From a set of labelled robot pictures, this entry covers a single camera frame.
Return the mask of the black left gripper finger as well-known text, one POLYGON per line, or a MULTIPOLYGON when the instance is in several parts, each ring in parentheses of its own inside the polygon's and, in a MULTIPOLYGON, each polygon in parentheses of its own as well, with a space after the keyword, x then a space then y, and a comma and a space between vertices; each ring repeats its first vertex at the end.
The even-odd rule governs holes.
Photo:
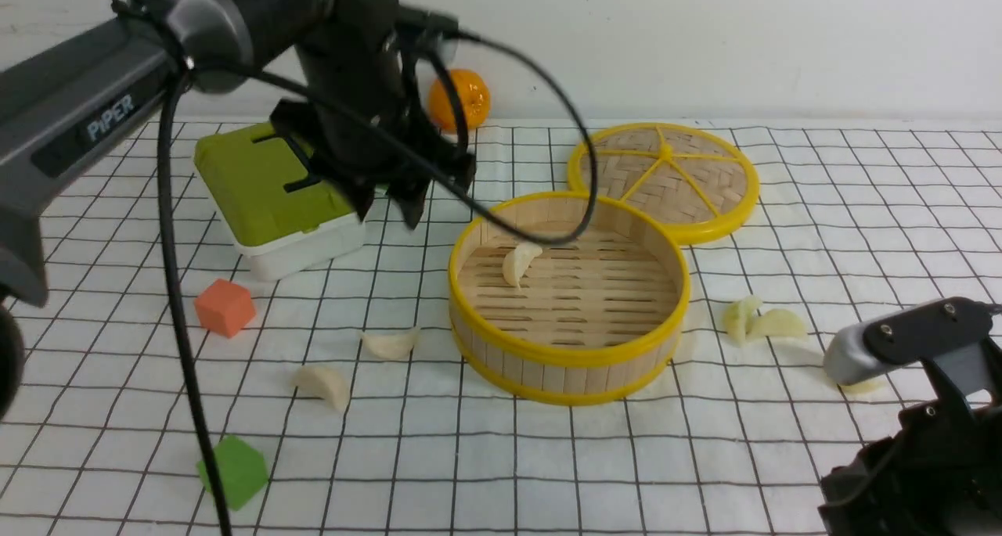
POLYGON ((424 214, 430 181, 396 181, 387 187, 387 197, 397 205, 410 230, 415 230, 424 214))
POLYGON ((341 179, 341 195, 350 204, 355 216, 365 221, 375 200, 377 183, 371 178, 341 179))

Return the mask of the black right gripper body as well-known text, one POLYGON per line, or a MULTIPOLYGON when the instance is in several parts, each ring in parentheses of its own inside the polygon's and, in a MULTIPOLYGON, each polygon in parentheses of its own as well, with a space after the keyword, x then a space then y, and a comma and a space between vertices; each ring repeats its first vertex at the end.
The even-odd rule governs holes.
POLYGON ((1000 533, 1000 348, 980 341, 923 368, 936 398, 822 479, 828 534, 1000 533))

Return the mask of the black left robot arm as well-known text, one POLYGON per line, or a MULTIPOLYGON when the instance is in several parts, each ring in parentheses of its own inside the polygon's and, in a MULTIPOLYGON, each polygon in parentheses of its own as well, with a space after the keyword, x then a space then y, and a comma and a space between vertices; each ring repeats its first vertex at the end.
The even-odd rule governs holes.
POLYGON ((423 112, 415 62, 440 64, 453 16, 398 0, 114 0, 114 18, 2 73, 2 297, 42 308, 40 218, 68 186, 160 110, 185 59, 258 72, 297 52, 308 97, 271 114, 308 183, 326 180, 364 216, 378 187, 416 225, 431 176, 376 137, 386 131, 469 189, 468 138, 423 112))

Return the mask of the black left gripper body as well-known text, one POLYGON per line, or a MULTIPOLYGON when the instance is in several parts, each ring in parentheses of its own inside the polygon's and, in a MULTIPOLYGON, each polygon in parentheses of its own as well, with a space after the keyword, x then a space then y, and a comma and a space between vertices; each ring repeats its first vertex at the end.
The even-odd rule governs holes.
MULTIPOLYGON (((383 129, 468 191, 477 172, 475 155, 441 136, 424 112, 418 91, 405 91, 400 113, 402 118, 391 120, 383 129)), ((321 106, 283 99, 273 108, 269 121, 279 135, 298 140, 301 150, 310 154, 311 172, 330 181, 340 193, 343 178, 371 178, 387 195, 390 184, 396 181, 430 181, 429 193, 431 176, 371 131, 329 114, 321 106)))

